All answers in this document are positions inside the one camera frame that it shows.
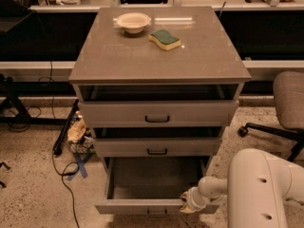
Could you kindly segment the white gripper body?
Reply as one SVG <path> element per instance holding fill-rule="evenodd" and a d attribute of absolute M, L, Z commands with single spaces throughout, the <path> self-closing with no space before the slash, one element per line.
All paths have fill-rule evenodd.
<path fill-rule="evenodd" d="M 188 191 L 188 205 L 189 207 L 198 212 L 202 209 L 204 209 L 208 204 L 210 200 L 203 196 L 197 187 L 192 187 Z"/>

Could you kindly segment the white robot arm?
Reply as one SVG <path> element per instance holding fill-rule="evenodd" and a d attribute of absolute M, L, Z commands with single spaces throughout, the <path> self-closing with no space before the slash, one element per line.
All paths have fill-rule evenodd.
<path fill-rule="evenodd" d="M 286 205 L 304 203 L 304 168 L 268 152 L 242 149 L 225 179 L 203 177 L 181 194 L 183 213 L 227 200 L 228 228 L 288 228 Z"/>

